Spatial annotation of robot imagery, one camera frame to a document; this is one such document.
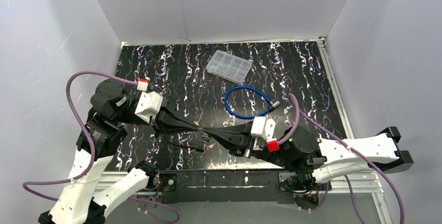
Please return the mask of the black cable padlock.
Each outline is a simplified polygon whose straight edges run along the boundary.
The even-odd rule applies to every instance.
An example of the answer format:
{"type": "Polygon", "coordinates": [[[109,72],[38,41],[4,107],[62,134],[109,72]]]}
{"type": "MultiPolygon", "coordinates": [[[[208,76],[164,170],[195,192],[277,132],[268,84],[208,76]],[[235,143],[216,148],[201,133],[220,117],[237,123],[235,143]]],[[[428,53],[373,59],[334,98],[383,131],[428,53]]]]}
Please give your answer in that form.
{"type": "Polygon", "coordinates": [[[172,141],[171,135],[161,134],[163,140],[167,141],[172,146],[177,146],[181,148],[190,148],[197,152],[205,151],[205,142],[204,141],[172,141]]]}

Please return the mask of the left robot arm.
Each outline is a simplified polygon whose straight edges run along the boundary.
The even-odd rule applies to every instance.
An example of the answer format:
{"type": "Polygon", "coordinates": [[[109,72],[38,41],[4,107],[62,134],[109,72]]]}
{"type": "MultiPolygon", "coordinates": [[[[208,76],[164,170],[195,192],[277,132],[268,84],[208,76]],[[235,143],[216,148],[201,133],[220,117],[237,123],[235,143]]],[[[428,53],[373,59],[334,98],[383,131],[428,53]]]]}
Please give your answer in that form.
{"type": "Polygon", "coordinates": [[[152,123],[159,113],[162,95],[148,79],[136,82],[141,92],[131,98],[125,79],[101,82],[91,98],[92,108],[77,140],[69,179],[52,209],[40,214],[39,223],[104,223],[121,203],[132,200],[141,190],[158,194],[163,183],[158,168],[141,161],[117,182],[96,192],[99,180],[127,136],[125,123],[152,123]]]}

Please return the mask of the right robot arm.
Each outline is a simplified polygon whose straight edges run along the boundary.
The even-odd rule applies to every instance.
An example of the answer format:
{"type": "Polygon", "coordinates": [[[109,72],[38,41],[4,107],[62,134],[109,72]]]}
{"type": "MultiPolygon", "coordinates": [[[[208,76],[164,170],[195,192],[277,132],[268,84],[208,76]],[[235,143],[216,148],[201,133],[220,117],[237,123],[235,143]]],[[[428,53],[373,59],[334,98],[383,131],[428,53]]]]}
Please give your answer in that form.
{"type": "Polygon", "coordinates": [[[275,128],[274,120],[255,117],[242,125],[204,128],[203,132],[232,156],[254,157],[294,172],[299,184],[325,183],[373,170],[373,166],[384,173],[398,173],[409,170],[414,163],[410,152],[398,147],[400,133],[396,127],[370,138],[345,139],[343,144],[317,138],[301,126],[286,142],[278,144],[275,128]]]}

